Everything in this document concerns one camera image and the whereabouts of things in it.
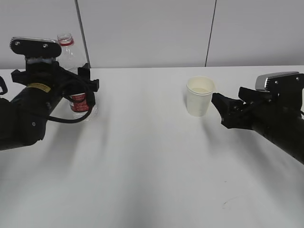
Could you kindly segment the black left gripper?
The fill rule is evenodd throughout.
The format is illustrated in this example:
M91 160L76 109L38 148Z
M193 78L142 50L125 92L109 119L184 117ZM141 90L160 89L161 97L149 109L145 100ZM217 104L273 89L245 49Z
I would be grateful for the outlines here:
M77 68L76 74L64 69L57 61L26 64L24 71L14 70L11 79L25 87L20 95L74 95L78 93L78 80L82 80L82 90L86 94L88 106L95 106L95 93L99 89L99 79L91 80L90 67L85 63Z

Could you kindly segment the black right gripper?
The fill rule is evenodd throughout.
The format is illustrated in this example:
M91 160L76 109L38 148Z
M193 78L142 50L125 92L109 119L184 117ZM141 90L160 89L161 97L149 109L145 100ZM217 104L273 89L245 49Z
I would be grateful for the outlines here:
M240 87L240 99L213 93L211 102L228 129L257 133L303 133L301 95L276 95Z

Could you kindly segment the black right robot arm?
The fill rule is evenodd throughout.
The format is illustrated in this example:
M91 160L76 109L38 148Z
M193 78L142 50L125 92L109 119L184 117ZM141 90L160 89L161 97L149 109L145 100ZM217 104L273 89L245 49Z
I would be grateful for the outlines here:
M257 132L287 154L304 162L304 120L301 111L282 104L281 94L241 87L238 99L220 93L211 102L228 129Z

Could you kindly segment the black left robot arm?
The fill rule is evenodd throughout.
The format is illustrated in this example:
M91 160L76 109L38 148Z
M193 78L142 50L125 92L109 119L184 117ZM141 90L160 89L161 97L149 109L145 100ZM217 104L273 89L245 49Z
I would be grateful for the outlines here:
M74 74L52 63L27 64L25 71L11 72L14 83L24 88L11 101L0 99L0 149L8 150L31 146L43 140L47 121L76 124L84 121L95 106L95 93L99 80L90 79L90 70L80 67ZM51 116L62 98L72 101L71 96L85 94L89 109L78 119L62 119Z

